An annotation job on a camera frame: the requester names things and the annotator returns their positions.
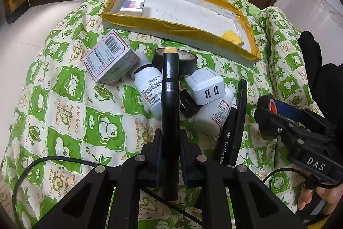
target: fingernail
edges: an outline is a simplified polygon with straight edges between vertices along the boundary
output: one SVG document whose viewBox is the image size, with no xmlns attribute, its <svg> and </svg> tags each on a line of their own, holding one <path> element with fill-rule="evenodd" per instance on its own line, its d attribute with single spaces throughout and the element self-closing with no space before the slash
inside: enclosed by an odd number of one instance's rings
<svg viewBox="0 0 343 229">
<path fill-rule="evenodd" d="M 299 209 L 299 211 L 301 211 L 303 208 L 305 208 L 305 206 L 306 206 L 306 203 L 305 203 L 304 201 L 300 201 L 300 202 L 298 203 L 298 209 Z"/>
<path fill-rule="evenodd" d="M 322 188 L 322 187 L 319 187 L 319 186 L 317 187 L 317 193 L 318 193 L 319 195 L 323 194 L 324 191 L 325 191 L 325 188 Z"/>
</svg>

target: patterned fabric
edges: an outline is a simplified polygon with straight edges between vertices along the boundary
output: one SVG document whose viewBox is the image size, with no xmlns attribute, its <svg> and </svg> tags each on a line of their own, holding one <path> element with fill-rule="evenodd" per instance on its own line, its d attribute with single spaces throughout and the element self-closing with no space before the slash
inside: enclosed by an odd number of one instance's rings
<svg viewBox="0 0 343 229">
<path fill-rule="evenodd" d="M 247 165 L 263 179 L 275 168 L 290 166 L 287 149 L 280 141 L 264 141 L 254 119 L 260 95 L 273 93 L 287 103 L 319 109 L 311 98 L 299 31 L 277 7 L 268 7 L 257 16 L 246 0 L 229 0 L 241 9 L 253 29 L 262 60 L 252 68 L 209 52 L 169 40 L 118 31 L 133 50 L 150 60 L 155 48 L 176 47 L 198 57 L 197 68 L 209 67 L 219 73 L 235 93 L 238 81 L 248 81 L 247 114 L 237 164 Z M 62 155 L 108 166 L 122 164 L 153 140 L 161 123 L 153 118 L 133 81 L 125 75 L 114 86 L 96 84 L 88 74 L 83 57 L 108 32 L 102 27 L 101 11 L 107 0 L 85 0 L 51 31 L 31 64 L 22 97 L 14 110 L 10 140 L 0 172 L 0 198 L 7 212 L 18 176 L 34 160 Z M 181 120 L 190 141 L 211 156 L 217 137 L 197 133 L 192 119 Z M 90 167 L 63 161 L 47 161 L 33 168 L 18 192 L 18 214 L 26 228 L 51 209 L 89 171 Z M 293 211 L 300 179 L 278 173 L 270 182 L 272 191 Z M 199 189 L 179 187 L 178 204 L 192 212 Z M 141 193 L 140 229 L 199 228 L 179 213 Z"/>
</svg>

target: white pill bottle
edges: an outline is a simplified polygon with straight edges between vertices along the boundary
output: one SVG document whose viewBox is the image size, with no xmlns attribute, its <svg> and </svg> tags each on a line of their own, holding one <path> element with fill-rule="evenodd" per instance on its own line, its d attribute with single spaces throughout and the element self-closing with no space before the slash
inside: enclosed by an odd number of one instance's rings
<svg viewBox="0 0 343 229">
<path fill-rule="evenodd" d="M 233 92 L 225 86 L 225 95 L 222 98 L 202 106 L 193 120 L 198 133 L 209 136 L 219 135 L 231 110 L 233 99 Z"/>
<path fill-rule="evenodd" d="M 144 53 L 137 52 L 137 55 L 140 61 L 130 70 L 130 75 L 155 119 L 162 120 L 162 73 Z"/>
</svg>

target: power adapter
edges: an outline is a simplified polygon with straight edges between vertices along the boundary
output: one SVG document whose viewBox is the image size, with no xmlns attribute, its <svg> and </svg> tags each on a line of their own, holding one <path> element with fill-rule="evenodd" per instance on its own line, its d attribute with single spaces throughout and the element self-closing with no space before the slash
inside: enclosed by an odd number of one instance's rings
<svg viewBox="0 0 343 229">
<path fill-rule="evenodd" d="M 197 105 L 205 105 L 225 95 L 223 77 L 207 67 L 186 75 L 185 82 L 186 90 Z"/>
</svg>

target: silver bolt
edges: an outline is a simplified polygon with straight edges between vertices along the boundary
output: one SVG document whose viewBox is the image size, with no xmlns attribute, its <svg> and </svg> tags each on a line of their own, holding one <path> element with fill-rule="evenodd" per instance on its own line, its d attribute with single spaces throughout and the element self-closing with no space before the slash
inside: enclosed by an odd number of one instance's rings
<svg viewBox="0 0 343 229">
<path fill-rule="evenodd" d="M 198 155 L 197 159 L 200 162 L 205 162 L 205 161 L 207 161 L 207 156 L 206 155 Z"/>
<path fill-rule="evenodd" d="M 134 159 L 138 162 L 144 161 L 145 155 L 136 155 L 136 157 Z"/>
<path fill-rule="evenodd" d="M 241 164 L 237 166 L 237 170 L 241 173 L 245 173 L 248 170 L 248 168 L 245 165 Z"/>
<path fill-rule="evenodd" d="M 98 165 L 95 169 L 95 172 L 97 172 L 98 174 L 102 173 L 105 171 L 105 166 L 102 165 Z"/>
</svg>

